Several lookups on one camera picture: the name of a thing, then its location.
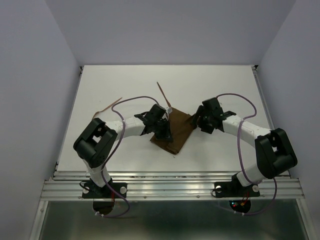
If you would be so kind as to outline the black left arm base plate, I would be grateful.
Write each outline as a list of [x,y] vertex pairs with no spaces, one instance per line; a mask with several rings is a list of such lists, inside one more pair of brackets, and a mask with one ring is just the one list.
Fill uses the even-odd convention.
[[[106,185],[104,187],[97,186],[93,181],[86,180],[79,183],[82,188],[82,198],[83,199],[119,199]],[[122,197],[127,197],[127,190],[121,193],[121,188],[127,189],[128,184],[126,182],[112,182],[111,187]]]

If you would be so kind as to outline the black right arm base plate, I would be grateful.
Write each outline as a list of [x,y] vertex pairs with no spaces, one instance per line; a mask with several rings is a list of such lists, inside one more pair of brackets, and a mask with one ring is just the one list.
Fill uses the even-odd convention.
[[254,190],[257,185],[242,186],[240,183],[231,181],[215,182],[211,195],[215,198],[242,198],[242,197],[259,197],[259,189]]

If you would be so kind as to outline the brown wooden knife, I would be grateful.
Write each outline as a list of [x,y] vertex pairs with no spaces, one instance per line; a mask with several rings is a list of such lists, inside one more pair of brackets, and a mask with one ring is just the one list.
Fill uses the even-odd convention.
[[157,86],[158,86],[158,88],[159,88],[159,90],[160,90],[160,92],[161,92],[161,94],[162,94],[162,96],[163,96],[163,98],[164,98],[165,102],[167,103],[167,106],[168,106],[169,108],[171,108],[171,107],[172,107],[172,105],[171,105],[171,103],[168,101],[168,99],[167,99],[167,97],[166,97],[166,95],[165,95],[165,93],[164,93],[164,91],[163,91],[163,89],[162,89],[161,85],[159,84],[159,82],[158,82],[158,81],[157,81],[156,83],[157,83]]

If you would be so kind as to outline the brown cloth napkin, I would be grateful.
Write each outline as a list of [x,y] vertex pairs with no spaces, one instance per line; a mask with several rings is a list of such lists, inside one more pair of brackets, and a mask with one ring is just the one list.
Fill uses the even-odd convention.
[[169,120],[173,141],[157,140],[155,136],[153,136],[150,141],[166,152],[177,155],[194,130],[194,126],[192,125],[193,117],[193,115],[172,108],[172,112],[169,114]]

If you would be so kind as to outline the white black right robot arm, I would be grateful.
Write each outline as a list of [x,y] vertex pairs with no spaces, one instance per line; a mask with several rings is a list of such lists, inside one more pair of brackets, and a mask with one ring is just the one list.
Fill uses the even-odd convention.
[[295,167],[298,159],[287,133],[247,122],[232,111],[224,111],[218,98],[202,102],[192,119],[192,125],[202,132],[212,134],[214,130],[233,135],[237,147],[245,141],[255,149],[256,163],[242,168],[231,181],[218,182],[213,192],[217,198],[237,197],[257,187],[265,179],[273,179]]

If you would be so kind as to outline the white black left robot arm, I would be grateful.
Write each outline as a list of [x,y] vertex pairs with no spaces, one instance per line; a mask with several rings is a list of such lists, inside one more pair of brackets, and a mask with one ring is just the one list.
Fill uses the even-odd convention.
[[169,120],[171,112],[170,107],[154,104],[149,111],[119,121],[104,122],[98,117],[92,119],[73,144],[73,149],[90,174],[90,184],[84,188],[88,192],[95,191],[100,197],[111,193],[112,178],[106,163],[117,149],[113,147],[114,143],[119,145],[124,138],[150,133],[153,133],[157,140],[172,142]]

